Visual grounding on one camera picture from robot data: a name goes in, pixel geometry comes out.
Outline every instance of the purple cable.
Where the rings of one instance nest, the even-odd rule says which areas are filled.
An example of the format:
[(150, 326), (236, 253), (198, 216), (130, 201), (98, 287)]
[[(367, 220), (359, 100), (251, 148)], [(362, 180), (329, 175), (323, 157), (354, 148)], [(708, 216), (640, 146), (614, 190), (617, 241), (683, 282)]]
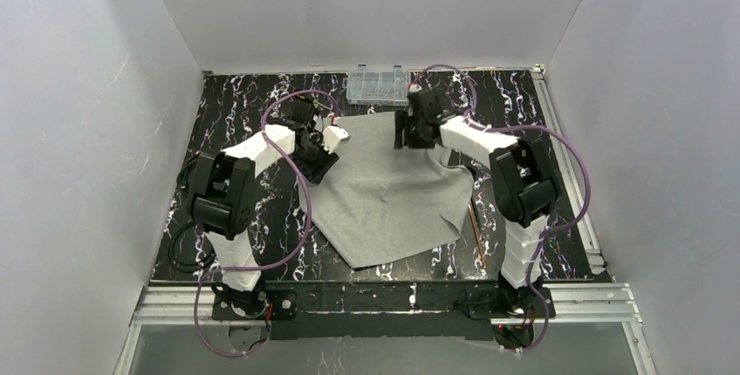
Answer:
[(492, 128), (490, 126), (483, 126), (481, 124), (478, 124), (470, 117), (465, 117), (465, 123), (478, 130), (478, 131), (484, 131), (486, 133), (512, 133), (516, 131), (540, 131), (543, 133), (548, 133), (552, 137), (554, 137), (556, 140), (560, 141), (570, 152), (573, 154), (573, 157), (576, 159), (576, 162), (579, 165), (580, 172), (583, 174), (583, 186), (584, 186), (584, 196), (583, 196), (583, 206), (581, 207), (578, 215), (576, 215), (575, 218), (573, 218), (572, 221), (567, 222), (563, 225), (558, 225), (557, 227), (552, 228), (546, 228), (542, 231), (539, 235), (539, 240), (537, 243), (537, 248), (534, 251), (534, 254), (531, 257), (531, 261), (529, 266), (527, 267), (527, 277), (526, 282), (529, 289), (534, 292), (534, 295), (536, 295), (540, 301), (542, 301), (543, 308), (545, 309), (545, 321), (542, 326), (542, 331), (540, 331), (539, 336), (527, 347), (523, 348), (523, 351), (530, 351), (534, 349), (539, 342), (542, 341), (543, 338), (545, 338), (545, 333), (547, 332), (547, 326), (550, 323), (550, 310), (547, 306), (547, 301), (545, 300), (545, 297), (542, 295), (542, 292), (540, 292), (531, 282), (531, 272), (534, 268), (534, 262), (539, 257), (540, 253), (542, 253), (542, 244), (545, 238), (548, 234), (554, 233), (555, 231), (559, 231), (561, 229), (570, 229), (574, 227), (576, 224), (580, 222), (580, 220), (583, 219), (584, 216), (586, 216), (586, 211), (588, 210), (588, 205), (591, 203), (591, 181), (588, 177), (588, 171), (586, 170), (586, 165), (583, 161), (583, 159), (580, 157), (576, 149), (571, 145), (571, 143), (566, 140), (562, 135), (540, 125), (517, 125), (517, 126), (507, 126), (503, 128)]
[[(416, 77), (414, 77), (414, 80), (411, 81), (411, 84), (408, 85), (411, 87), (412, 85), (418, 85), (419, 84), (419, 78), (422, 76), (425, 76), (429, 70), (434, 70), (435, 68), (448, 68), (452, 70), (453, 72), (460, 74), (460, 77), (463, 76), (463, 72), (460, 71), (459, 68), (454, 67), (452, 65), (447, 64), (432, 64), (429, 67), (421, 70), (418, 74), (416, 74)], [(476, 112), (476, 107), (478, 106), (478, 94), (476, 93), (476, 84), (473, 82), (473, 79), (470, 78), (470, 76), (466, 73), (465, 74), (465, 82), (468, 83), (468, 87), (470, 88), (470, 107), (463, 115), (465, 116), (472, 116)]]
[(206, 345), (211, 351), (214, 353), (224, 356), (226, 358), (239, 358), (241, 356), (246, 356), (254, 353), (255, 351), (258, 351), (263, 344), (267, 343), (262, 342), (261, 344), (258, 344), (257, 347), (248, 350), (248, 351), (241, 351), (238, 353), (229, 353), (226, 351), (220, 351), (218, 350), (214, 345), (212, 345), (208, 339), (206, 339), (205, 335), (203, 335), (203, 331), (201, 330), (201, 325), (198, 324), (198, 300), (201, 298), (201, 291), (203, 289), (203, 283), (209, 276), (213, 276), (217, 273), (220, 273), (222, 271), (229, 271), (229, 272), (254, 272), (258, 270), (270, 270), (279, 268), (280, 266), (283, 266), (284, 264), (288, 263), (293, 257), (295, 257), (298, 252), (305, 246), (306, 240), (308, 240), (308, 235), (311, 233), (311, 229), (313, 227), (312, 223), (312, 215), (311, 215), (311, 196), (308, 193), (308, 184), (305, 181), (305, 177), (303, 174), (300, 173), (300, 170), (298, 169), (298, 166), (296, 166), (296, 163), (291, 160), (291, 156), (286, 153), (280, 146), (273, 140), (270, 139), (270, 137), (267, 136), (267, 133), (264, 131), (265, 126), (267, 125), (267, 118), (270, 115), (270, 112), (275, 108), (275, 106), (285, 102), (287, 99), (294, 98), (296, 96), (299, 96), (301, 94), (309, 94), (309, 93), (318, 93), (323, 94), (324, 96), (328, 97), (329, 100), (332, 101), (332, 108), (334, 110), (334, 117), (338, 118), (340, 111), (339, 111), (339, 104), (337, 103), (337, 100), (329, 93), (323, 92), (321, 90), (301, 90), (298, 92), (293, 92), (291, 94), (288, 94), (286, 96), (283, 96), (282, 98), (276, 100), (273, 102), (268, 108), (264, 111), (262, 114), (262, 119), (260, 120), (260, 126), (262, 130), (262, 136), (264, 138), (264, 142), (270, 144), (275, 150), (280, 154), (285, 161), (288, 162), (288, 165), (291, 166), (291, 169), (293, 172), (295, 172), (296, 177), (298, 178), (298, 184), (303, 189), (303, 193), (305, 194), (305, 219), (304, 219), (304, 226), (303, 226), (303, 234), (301, 235), (300, 239), (298, 239), (298, 245), (295, 249), (288, 255), (283, 257), (282, 259), (278, 260), (277, 262), (271, 263), (271, 264), (265, 264), (263, 266), (228, 266), (222, 269), (217, 270), (211, 270), (209, 272), (204, 273), (200, 279), (198, 279), (198, 288), (195, 291), (195, 305), (193, 306), (193, 321), (195, 323), (195, 330), (198, 333), (198, 337), (201, 338), (201, 341), (203, 341), (203, 344)]

